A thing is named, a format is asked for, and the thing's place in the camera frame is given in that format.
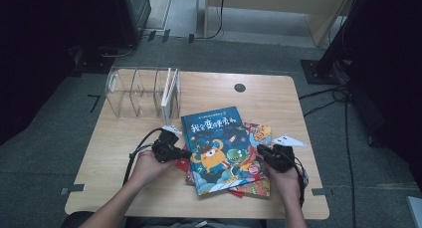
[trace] controller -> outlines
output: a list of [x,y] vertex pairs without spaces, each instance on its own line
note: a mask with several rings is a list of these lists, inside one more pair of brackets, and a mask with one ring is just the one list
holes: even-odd
[[179,138],[171,131],[163,130],[158,139],[152,145],[155,159],[159,162],[177,160],[180,158],[189,159],[192,152],[174,146]]
[[286,172],[292,167],[298,173],[298,183],[299,189],[301,191],[301,197],[299,198],[299,202],[301,203],[301,207],[305,202],[305,188],[308,185],[308,176],[307,172],[305,171],[304,167],[300,163],[300,168],[298,168],[297,164],[295,163],[295,154],[293,153],[293,148],[291,146],[283,146],[279,144],[274,144],[273,149],[265,145],[259,144],[257,146],[258,153],[261,154],[264,158],[264,161],[267,162],[271,167],[276,169],[279,172]]

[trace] book cover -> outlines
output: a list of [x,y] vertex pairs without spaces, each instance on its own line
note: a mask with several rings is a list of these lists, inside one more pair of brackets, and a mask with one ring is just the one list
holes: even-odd
[[[186,178],[185,178],[186,185],[195,186],[195,182],[193,180],[193,172],[190,169],[190,166],[188,166],[185,171],[186,171]],[[227,192],[229,192],[230,194],[235,195],[237,197],[240,197],[240,198],[242,198],[245,195],[244,192],[238,191],[236,189],[234,189],[234,190],[227,189]]]
[[[249,141],[257,150],[258,144],[270,145],[271,143],[271,127],[268,125],[255,124],[244,122],[245,130],[248,135]],[[264,159],[258,154],[257,160],[260,162],[261,167],[265,167]],[[262,179],[248,184],[232,187],[230,189],[243,192],[246,196],[268,199],[270,198],[270,178],[267,171],[264,169]]]
[[236,107],[185,115],[181,120],[198,195],[262,178],[258,152]]

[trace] book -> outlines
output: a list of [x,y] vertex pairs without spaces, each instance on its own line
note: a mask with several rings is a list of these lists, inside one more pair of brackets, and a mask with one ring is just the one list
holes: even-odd
[[[182,147],[183,150],[187,150],[187,146],[186,144]],[[176,160],[176,164],[174,164],[176,167],[180,168],[183,171],[188,171],[189,170],[189,159],[187,158],[180,158],[178,160]]]
[[[244,127],[248,135],[249,141],[257,149],[258,144],[270,145],[271,143],[271,127],[268,125],[244,122]],[[230,188],[234,191],[243,192],[246,196],[269,199],[270,198],[270,178],[268,171],[264,168],[264,158],[258,154],[257,160],[263,168],[262,178],[248,184]]]
[[[193,180],[193,172],[192,172],[192,170],[190,169],[190,166],[185,167],[185,166],[184,166],[184,165],[182,165],[181,163],[176,163],[176,166],[178,166],[180,169],[182,169],[182,170],[185,170],[185,171],[186,171],[186,178],[185,178],[186,185],[191,185],[191,186],[194,186],[194,185],[195,185],[195,182],[194,182],[194,180]],[[227,189],[227,192],[229,192],[229,193],[231,193],[232,195],[235,195],[235,196],[237,196],[237,197],[240,197],[240,198],[242,198],[242,197],[245,195],[245,193],[244,193],[244,192],[242,192],[242,191],[238,191],[238,190],[236,190],[236,189],[233,189],[233,190]]]
[[258,152],[251,145],[236,107],[181,117],[190,168],[198,195],[262,178]]
[[180,93],[179,70],[168,68],[160,104],[164,125],[171,125],[171,119],[179,117]]

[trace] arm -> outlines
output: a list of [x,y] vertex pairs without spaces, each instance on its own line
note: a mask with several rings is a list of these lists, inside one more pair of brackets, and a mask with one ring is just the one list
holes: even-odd
[[137,193],[174,163],[158,162],[152,151],[140,153],[127,183],[81,227],[117,227]]
[[282,195],[286,211],[286,227],[307,227],[304,213],[302,212],[299,197],[301,192],[298,184],[298,174],[294,168],[282,173],[268,166],[271,177],[276,181],[277,189]]

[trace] cartoon illustration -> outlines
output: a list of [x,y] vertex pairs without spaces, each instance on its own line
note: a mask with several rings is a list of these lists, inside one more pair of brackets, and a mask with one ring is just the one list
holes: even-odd
[[225,166],[226,168],[230,164],[224,152],[221,151],[221,149],[223,149],[224,147],[223,141],[221,139],[213,139],[212,143],[213,143],[212,146],[197,145],[197,148],[201,152],[200,160],[195,158],[196,153],[193,153],[191,157],[191,160],[193,162],[202,163],[202,165],[205,167],[207,172],[210,172],[211,168],[216,167],[220,164]]
[[242,175],[249,175],[250,173],[254,173],[251,172],[252,167],[253,171],[259,167],[259,162],[257,161],[257,151],[252,145],[248,146],[248,150],[230,149],[226,156],[234,168],[239,169],[235,172],[234,168],[232,168],[232,172],[234,174],[241,174],[242,172]]
[[236,107],[182,117],[198,195],[261,179],[256,150]]
[[245,122],[246,131],[249,134],[249,141],[254,147],[259,144],[268,145],[271,142],[271,127]]

